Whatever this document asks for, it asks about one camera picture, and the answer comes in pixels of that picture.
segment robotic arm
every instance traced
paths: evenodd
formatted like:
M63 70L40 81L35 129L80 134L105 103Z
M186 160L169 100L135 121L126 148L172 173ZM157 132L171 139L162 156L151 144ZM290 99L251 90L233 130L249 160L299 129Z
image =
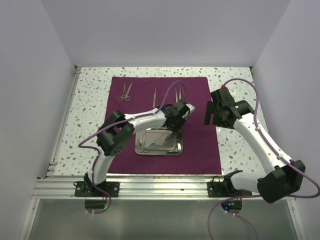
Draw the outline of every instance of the robotic arm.
M179 100L174 105L163 106L160 110L155 108L137 114L123 114L120 111L115 111L99 129L115 125L97 135L96 143L103 150L105 157L100 157L95 163L94 174L91 171L85 174L84 182L88 190L92 193L96 191L93 180L99 189L105 189L106 174L113 159L126 148L133 134L149 128L160 127L166 127L176 133L194 110L194 106Z
M268 203L274 203L297 192L301 187L303 177L282 162L280 157L305 172L306 168L303 162L301 160L293 161L279 148L258 122L259 130L262 131L272 147L280 152L279 156L275 155L256 129L252 107L244 100L235 102L228 88L224 87L211 92L211 97L212 101L207 103L204 124L210 124L213 114L212 123L214 125L237 130L254 150L265 172L264 177L242 170L231 172L224 176L223 187L225 191L231 193L234 190L247 190L260 193Z

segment black mounting bracket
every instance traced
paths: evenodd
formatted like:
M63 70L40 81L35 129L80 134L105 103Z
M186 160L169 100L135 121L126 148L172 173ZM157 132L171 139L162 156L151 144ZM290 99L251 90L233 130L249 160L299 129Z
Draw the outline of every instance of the black mounting bracket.
M90 191L87 184L84 181L77 181L74 183L75 197L102 197L103 193L100 191ZM99 188L106 191L112 198L117 198L119 195L120 182L118 181L105 181L99 184Z
M227 197L236 197L236 196L251 196L251 191L246 190L235 190L233 194L228 193L225 190L225 185L223 181L213 182L209 181L206 183L206 189L208 191L209 198L227 198Z

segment speckled tabletop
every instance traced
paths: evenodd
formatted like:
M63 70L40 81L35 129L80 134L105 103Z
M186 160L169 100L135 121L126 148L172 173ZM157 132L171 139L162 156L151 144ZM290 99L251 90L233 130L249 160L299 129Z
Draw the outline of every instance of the speckled tabletop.
M253 81L248 67L83 67L55 158L54 176L83 176L91 168L97 153L77 146L104 122L112 77L206 77L211 91L231 78ZM234 81L227 87L235 91L236 101L246 100L254 108L256 96L248 84ZM267 129L260 107L257 115ZM222 174L237 169L264 174L258 157L237 131L217 127L217 138ZM88 145L96 146L95 140Z

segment metal tray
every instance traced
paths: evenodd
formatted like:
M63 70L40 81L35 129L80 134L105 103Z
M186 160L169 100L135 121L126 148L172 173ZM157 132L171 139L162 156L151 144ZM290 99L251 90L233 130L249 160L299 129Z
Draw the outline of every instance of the metal tray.
M182 131L173 133L165 127L154 127L137 132L134 151L140 155L180 155L183 151Z

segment silver tray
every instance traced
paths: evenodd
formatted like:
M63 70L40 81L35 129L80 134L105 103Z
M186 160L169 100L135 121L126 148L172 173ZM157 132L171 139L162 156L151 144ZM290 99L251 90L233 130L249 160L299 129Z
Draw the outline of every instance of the silver tray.
M165 127L154 127L137 132L134 151L140 155L180 155L183 151L182 131L173 133Z

